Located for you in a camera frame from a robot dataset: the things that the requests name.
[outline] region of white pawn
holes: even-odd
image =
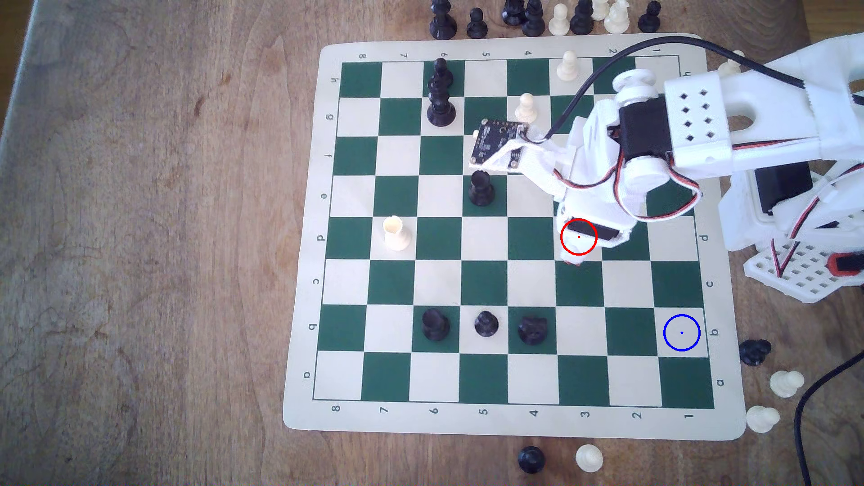
[[[771,375],[768,385],[778,397],[788,399],[804,385],[804,375],[798,371],[778,371]]]
[[[394,252],[401,252],[411,242],[411,233],[398,216],[384,220],[384,244]]]
[[[753,432],[763,434],[774,427],[780,421],[780,414],[776,408],[769,406],[751,406],[747,410],[747,426]]]
[[[570,22],[567,22],[567,5],[559,3],[552,10],[552,19],[549,20],[549,32],[552,35],[566,35],[570,31]]]
[[[603,27],[609,34],[622,34],[630,27],[630,16],[627,14],[627,0],[615,0],[609,7],[609,16],[603,21]]]
[[[534,108],[534,95],[522,93],[519,97],[519,106],[516,107],[516,121],[532,123],[537,119],[537,110]]]
[[[603,453],[596,445],[585,444],[576,450],[576,465],[585,472],[596,472],[603,467]]]

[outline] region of captured chess piece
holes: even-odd
[[[471,37],[472,39],[482,39],[486,37],[486,34],[489,33],[489,26],[483,22],[483,10],[479,7],[474,7],[471,9],[471,12],[468,13],[468,17],[471,18],[471,22],[469,22],[468,26],[465,28],[468,37]]]
[[[660,2],[651,0],[648,3],[648,8],[645,9],[645,14],[639,18],[639,30],[653,34],[660,29]]]

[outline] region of table surface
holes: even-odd
[[[572,7],[573,1],[567,1]],[[491,37],[519,36],[501,2]],[[663,31],[769,61],[808,43],[798,1],[663,3]],[[632,2],[631,32],[645,1]],[[546,18],[551,5],[546,5]],[[800,483],[768,377],[864,346],[864,298],[803,305],[732,253],[742,370],[767,434],[732,442],[293,431],[282,395],[318,54],[425,40],[428,2],[38,3],[0,142],[0,483]],[[709,67],[720,60],[708,57]],[[864,483],[864,367],[814,396],[817,483]],[[606,457],[587,474],[586,442]],[[526,476],[516,454],[541,447]]]

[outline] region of black pawn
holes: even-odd
[[[519,323],[519,339],[531,346],[540,344],[549,334],[549,324],[546,317],[523,317]]]
[[[501,19],[507,25],[516,27],[525,23],[525,2],[524,0],[505,0],[504,9],[501,10]]]
[[[648,8],[645,9],[645,14],[639,18],[639,30],[648,34],[653,34],[660,29],[660,2],[651,0],[648,3]]]
[[[539,448],[529,445],[519,451],[519,469],[528,474],[536,474],[546,465],[546,456]]]
[[[450,332],[450,321],[438,310],[423,312],[423,335],[430,341],[440,341]]]
[[[573,18],[570,19],[570,30],[576,35],[588,35],[594,30],[594,6],[591,0],[579,0],[574,10]]]
[[[448,0],[432,0],[432,13],[435,18],[429,23],[429,33],[439,41],[452,39],[456,35],[456,21],[450,16]]]
[[[738,345],[738,356],[747,366],[758,366],[771,353],[771,343],[765,339],[748,339]]]
[[[474,330],[483,337],[489,337],[498,331],[498,318],[492,312],[484,310],[474,319]]]
[[[495,188],[488,172],[475,170],[471,175],[471,188],[468,199],[474,206],[488,206],[495,200]]]
[[[471,17],[471,22],[468,23],[468,27],[465,29],[468,33],[468,37],[471,37],[472,39],[482,39],[486,37],[486,34],[489,33],[489,26],[483,22],[483,10],[474,7],[471,9],[468,16]]]
[[[542,35],[546,30],[546,22],[543,20],[543,3],[540,0],[528,0],[528,10],[525,12],[525,23],[522,24],[522,33],[529,37]]]

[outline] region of chess mat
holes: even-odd
[[[731,280],[719,183],[695,211],[639,223],[630,241],[560,260],[556,203],[520,174],[493,173],[495,200],[467,198],[471,134],[512,119],[532,93],[548,129],[591,72],[653,35],[447,42],[367,42],[321,52],[283,417],[311,430],[726,440],[744,430]],[[565,50],[579,78],[560,81]],[[426,81],[443,56],[456,120],[426,119]],[[615,74],[644,67],[663,81],[705,72],[704,53],[667,45],[604,73],[574,116],[614,96]],[[687,201],[669,183],[648,214]],[[384,245],[402,218],[405,250]],[[429,308],[448,336],[422,334]],[[491,311],[499,331],[479,336]],[[686,314],[693,318],[674,317]],[[546,339],[523,343],[524,316]]]

